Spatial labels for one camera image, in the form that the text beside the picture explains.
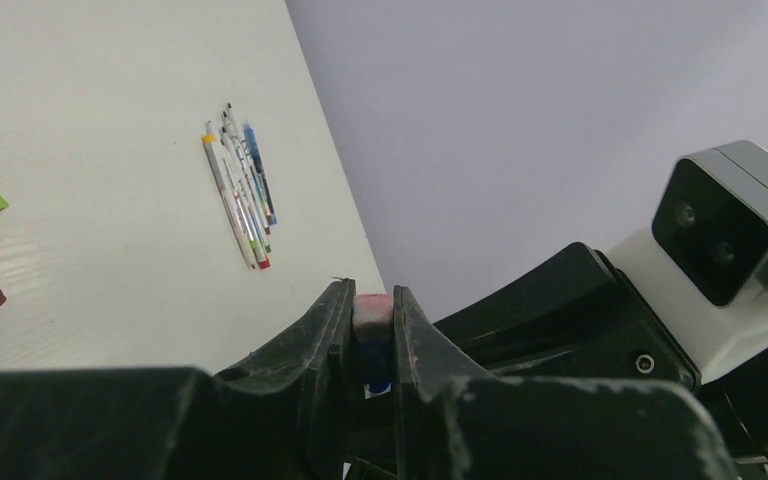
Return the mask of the blue marker cap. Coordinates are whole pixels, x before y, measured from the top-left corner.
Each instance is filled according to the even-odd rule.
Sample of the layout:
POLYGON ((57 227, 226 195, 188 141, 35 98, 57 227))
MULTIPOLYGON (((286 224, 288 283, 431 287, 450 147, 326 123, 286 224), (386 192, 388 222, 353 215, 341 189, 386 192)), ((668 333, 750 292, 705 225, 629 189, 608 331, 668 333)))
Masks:
POLYGON ((393 297, 356 295, 351 320, 360 380, 369 396, 381 395, 390 389, 394 377, 393 297))

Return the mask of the brown cap marker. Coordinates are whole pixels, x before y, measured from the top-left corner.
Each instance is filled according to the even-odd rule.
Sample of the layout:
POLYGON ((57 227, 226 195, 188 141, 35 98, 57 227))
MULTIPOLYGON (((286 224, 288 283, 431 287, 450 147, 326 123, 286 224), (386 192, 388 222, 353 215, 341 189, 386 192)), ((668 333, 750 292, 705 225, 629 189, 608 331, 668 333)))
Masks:
POLYGON ((234 192, 223 174, 222 166, 224 163, 222 162, 221 154, 216 149, 216 136, 210 120, 205 122, 205 134, 201 137, 201 141, 238 249, 248 268, 256 270, 258 263, 249 243, 245 222, 241 215, 237 213, 237 202, 234 192))

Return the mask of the red cap marker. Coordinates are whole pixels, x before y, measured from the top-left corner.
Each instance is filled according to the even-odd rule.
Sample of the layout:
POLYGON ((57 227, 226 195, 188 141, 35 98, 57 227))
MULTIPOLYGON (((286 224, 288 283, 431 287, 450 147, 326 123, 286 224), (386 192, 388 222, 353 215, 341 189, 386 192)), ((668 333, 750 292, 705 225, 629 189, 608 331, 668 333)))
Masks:
POLYGON ((225 148, 225 151, 226 151, 226 160, 225 160, 226 169, 228 170, 228 174, 231 178, 235 195, 239 198, 238 203, 240 204, 240 210, 246 222, 246 229, 248 231, 247 234, 250 237, 249 242, 250 242, 251 248, 254 251, 254 255, 256 257, 258 267, 261 270, 268 269, 271 266, 270 259, 269 259, 269 256, 264 252, 261 246, 261 243, 257 234, 256 223, 254 222, 254 219, 252 217, 253 211, 250 209, 247 195, 243 190, 242 182, 240 180, 240 177, 238 176, 238 171, 235 168, 236 166, 235 158, 232 156, 231 152, 227 149, 227 146, 222 138, 221 128, 220 128, 220 143, 222 144, 222 146, 225 148))

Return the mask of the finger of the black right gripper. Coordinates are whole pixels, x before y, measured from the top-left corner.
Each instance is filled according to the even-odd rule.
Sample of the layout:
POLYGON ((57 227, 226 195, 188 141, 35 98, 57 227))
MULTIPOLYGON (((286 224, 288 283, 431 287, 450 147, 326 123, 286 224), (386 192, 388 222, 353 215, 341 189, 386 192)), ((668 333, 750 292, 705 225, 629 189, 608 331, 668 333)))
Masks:
POLYGON ((701 385, 699 369, 628 276, 581 242, 435 326, 498 376, 701 385))

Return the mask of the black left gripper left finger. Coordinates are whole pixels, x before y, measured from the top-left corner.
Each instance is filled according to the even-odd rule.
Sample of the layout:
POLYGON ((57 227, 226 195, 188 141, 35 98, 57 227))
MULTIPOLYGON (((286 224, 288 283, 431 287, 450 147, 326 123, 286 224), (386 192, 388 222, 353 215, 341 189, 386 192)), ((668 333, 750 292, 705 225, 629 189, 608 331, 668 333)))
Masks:
POLYGON ((0 372, 0 479, 339 479, 350 279, 210 375, 0 372))

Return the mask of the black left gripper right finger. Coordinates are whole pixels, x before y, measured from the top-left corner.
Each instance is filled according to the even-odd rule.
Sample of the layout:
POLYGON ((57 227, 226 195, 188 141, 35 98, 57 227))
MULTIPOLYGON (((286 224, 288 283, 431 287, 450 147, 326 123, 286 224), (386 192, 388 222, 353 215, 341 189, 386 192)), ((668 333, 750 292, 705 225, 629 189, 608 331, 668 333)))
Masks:
POLYGON ((394 298, 402 479, 734 479, 712 417, 660 380, 497 377, 394 298))

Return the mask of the green cap marker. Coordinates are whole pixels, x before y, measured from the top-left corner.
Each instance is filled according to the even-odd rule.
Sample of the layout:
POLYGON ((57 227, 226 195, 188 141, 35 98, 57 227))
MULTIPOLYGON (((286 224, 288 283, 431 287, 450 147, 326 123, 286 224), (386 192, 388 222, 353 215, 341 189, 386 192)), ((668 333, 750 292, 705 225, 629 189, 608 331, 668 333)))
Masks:
POLYGON ((240 177, 240 180, 242 182, 243 190, 247 195, 250 209, 253 211, 252 217, 254 219, 254 222, 256 223, 257 234, 258 234, 261 246, 264 252, 267 255, 269 255, 272 252, 269 236, 264 231, 264 225, 262 223, 260 209, 258 208, 258 205, 256 203, 256 198, 253 194, 253 191, 250 189, 250 186, 251 186, 250 178, 245 173, 243 169, 243 165, 240 162, 241 157, 239 156, 239 150, 237 149, 232 138, 229 136, 227 130, 225 129, 224 122, 223 122, 223 111, 221 113, 221 120, 222 120, 222 127, 221 127, 222 138, 227 146, 227 149, 231 152, 232 156, 235 158, 235 161, 236 161, 235 168, 238 171, 238 176, 240 177))

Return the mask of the blue gel pen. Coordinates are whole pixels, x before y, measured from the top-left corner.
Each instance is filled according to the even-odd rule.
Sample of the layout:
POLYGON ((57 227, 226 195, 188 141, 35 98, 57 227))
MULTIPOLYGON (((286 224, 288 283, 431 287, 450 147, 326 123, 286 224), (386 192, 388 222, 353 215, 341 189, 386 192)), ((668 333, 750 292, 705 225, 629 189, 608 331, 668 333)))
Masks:
POLYGON ((269 209, 269 214, 268 214, 269 223, 271 225, 276 225, 277 216, 275 213, 272 196, 269 189, 266 172, 263 166, 261 152, 259 149, 259 145, 257 143, 255 131, 247 120, 245 120, 243 123, 243 134, 249 146, 250 155, 252 157, 252 161, 256 169, 257 175, 260 179, 263 193, 265 195, 267 207, 269 209))

